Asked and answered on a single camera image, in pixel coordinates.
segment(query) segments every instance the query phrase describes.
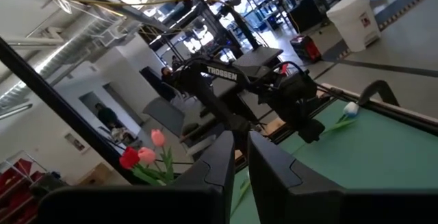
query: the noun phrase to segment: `sticker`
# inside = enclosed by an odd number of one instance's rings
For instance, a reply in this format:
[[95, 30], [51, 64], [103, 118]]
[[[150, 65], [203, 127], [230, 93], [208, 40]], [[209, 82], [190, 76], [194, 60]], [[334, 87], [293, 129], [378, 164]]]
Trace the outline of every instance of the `sticker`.
[[362, 25], [364, 28], [368, 27], [369, 25], [371, 25], [371, 21], [370, 18], [368, 18], [368, 14], [366, 12], [364, 12], [361, 16], [360, 16]]

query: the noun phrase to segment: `floor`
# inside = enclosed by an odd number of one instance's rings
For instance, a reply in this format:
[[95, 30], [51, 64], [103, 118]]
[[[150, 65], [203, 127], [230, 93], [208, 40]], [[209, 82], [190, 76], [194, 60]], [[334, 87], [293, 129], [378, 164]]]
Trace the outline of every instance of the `floor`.
[[[394, 1], [372, 0], [371, 5], [374, 13], [377, 13]], [[275, 32], [264, 32], [261, 36], [269, 47], [284, 50], [281, 55], [283, 60], [294, 61], [309, 69], [310, 76], [316, 78], [317, 82], [361, 92], [369, 83], [382, 79], [389, 83], [402, 107], [438, 118], [438, 109], [434, 105], [438, 103], [438, 49], [435, 48], [438, 41], [438, 27], [435, 27], [435, 21], [438, 20], [437, 4], [438, 0], [424, 0], [385, 29], [380, 40], [365, 51], [352, 53], [343, 60], [325, 59], [311, 65], [302, 62], [289, 44], [296, 32], [286, 25]], [[342, 39], [333, 25], [310, 29], [309, 35], [321, 53]], [[269, 110], [269, 107], [257, 104], [255, 95], [244, 93], [242, 97], [258, 117]], [[274, 118], [276, 114], [272, 113], [262, 122], [267, 123]], [[148, 136], [150, 130], [160, 128], [154, 121], [144, 125], [142, 137], [145, 146], [151, 146]], [[175, 147], [172, 149], [176, 153], [175, 161], [189, 162], [184, 150], [177, 148], [180, 144], [176, 136], [168, 134], [166, 130], [164, 133], [172, 148]], [[187, 168], [184, 165], [178, 170]], [[109, 182], [124, 183], [117, 175]]]

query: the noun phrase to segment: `ductwork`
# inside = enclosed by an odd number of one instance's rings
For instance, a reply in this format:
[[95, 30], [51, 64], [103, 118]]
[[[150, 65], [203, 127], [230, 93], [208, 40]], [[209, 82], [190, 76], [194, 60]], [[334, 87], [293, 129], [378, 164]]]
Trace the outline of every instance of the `ductwork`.
[[[65, 40], [63, 45], [52, 51], [40, 52], [28, 61], [43, 78], [48, 79], [61, 66], [74, 64], [99, 50], [103, 45], [97, 38], [123, 21], [122, 17], [105, 9], [90, 8], [88, 12], [96, 16], [84, 14], [60, 34]], [[0, 111], [20, 103], [30, 92], [17, 76], [9, 76], [0, 84], [0, 93], [3, 93], [0, 96]]]

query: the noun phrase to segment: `doorway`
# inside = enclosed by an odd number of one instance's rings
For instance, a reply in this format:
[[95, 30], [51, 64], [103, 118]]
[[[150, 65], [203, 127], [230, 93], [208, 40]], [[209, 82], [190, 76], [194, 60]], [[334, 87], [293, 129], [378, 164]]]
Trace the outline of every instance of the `doorway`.
[[103, 86], [103, 89], [105, 89], [108, 94], [126, 111], [126, 113], [141, 127], [144, 122], [142, 118], [138, 116], [136, 111], [134, 111], [131, 106], [123, 99], [122, 96], [120, 96], [116, 90], [114, 90], [111, 87], [111, 83], [106, 84]]

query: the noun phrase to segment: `red tulip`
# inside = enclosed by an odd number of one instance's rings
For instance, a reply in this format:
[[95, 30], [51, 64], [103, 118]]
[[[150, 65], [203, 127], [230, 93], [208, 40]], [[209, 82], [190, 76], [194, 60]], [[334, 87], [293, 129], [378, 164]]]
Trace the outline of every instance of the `red tulip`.
[[146, 164], [152, 164], [154, 163], [157, 156], [152, 149], [143, 147], [138, 151], [138, 157]]
[[156, 147], [163, 147], [166, 144], [166, 137], [163, 135], [162, 131], [158, 129], [153, 129], [151, 131], [152, 142]]
[[137, 151], [131, 147], [127, 147], [125, 152], [123, 152], [122, 157], [118, 160], [120, 165], [125, 169], [132, 169], [139, 161]]

